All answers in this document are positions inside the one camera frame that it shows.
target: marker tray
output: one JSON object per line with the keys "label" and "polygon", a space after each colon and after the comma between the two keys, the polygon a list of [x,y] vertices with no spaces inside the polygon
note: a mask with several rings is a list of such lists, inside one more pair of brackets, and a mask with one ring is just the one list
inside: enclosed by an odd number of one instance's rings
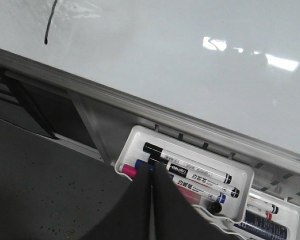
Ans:
{"label": "marker tray", "polygon": [[[250,193],[259,198],[260,200],[266,201],[270,204],[274,204],[279,208],[279,211],[277,214],[272,214],[272,221],[285,226],[288,228],[290,234],[287,240],[300,240],[300,206],[294,205],[290,202],[281,200],[277,197],[271,196],[269,194],[266,194],[264,192],[255,190],[251,188]],[[215,218],[211,215],[207,214],[201,214],[205,219],[210,221],[213,225],[216,225],[219,227],[223,232],[227,234],[233,234],[236,235],[239,239],[246,240],[243,235],[228,229],[226,226],[225,219]]]}
{"label": "marker tray", "polygon": [[[222,211],[213,217],[230,219],[234,222],[242,221],[246,212],[248,194],[254,178],[254,171],[250,166],[182,142],[146,127],[136,125],[132,128],[114,166],[115,171],[119,175],[123,175],[132,180],[128,175],[120,172],[120,166],[127,164],[134,167],[137,159],[145,162],[148,161],[150,154],[143,151],[146,142],[186,157],[187,159],[191,159],[199,164],[204,164],[205,166],[230,174],[232,176],[230,185],[238,188],[240,194],[238,198],[226,195],[226,200],[222,204]],[[207,213],[206,209],[210,203],[208,199],[202,197],[200,202],[193,206],[199,209],[199,211],[202,211],[202,213]]]}

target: white whiteboard surface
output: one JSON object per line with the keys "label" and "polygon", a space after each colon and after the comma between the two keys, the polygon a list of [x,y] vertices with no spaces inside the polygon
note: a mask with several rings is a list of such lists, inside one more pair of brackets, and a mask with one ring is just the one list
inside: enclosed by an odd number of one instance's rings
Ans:
{"label": "white whiteboard surface", "polygon": [[300,1],[0,0],[0,48],[300,154]]}

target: dark gray surface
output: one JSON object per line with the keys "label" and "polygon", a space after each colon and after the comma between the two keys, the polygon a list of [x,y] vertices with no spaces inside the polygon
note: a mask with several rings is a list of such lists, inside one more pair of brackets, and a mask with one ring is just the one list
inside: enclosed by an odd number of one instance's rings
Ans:
{"label": "dark gray surface", "polygon": [[0,120],[0,240],[74,240],[130,181],[111,166]]}

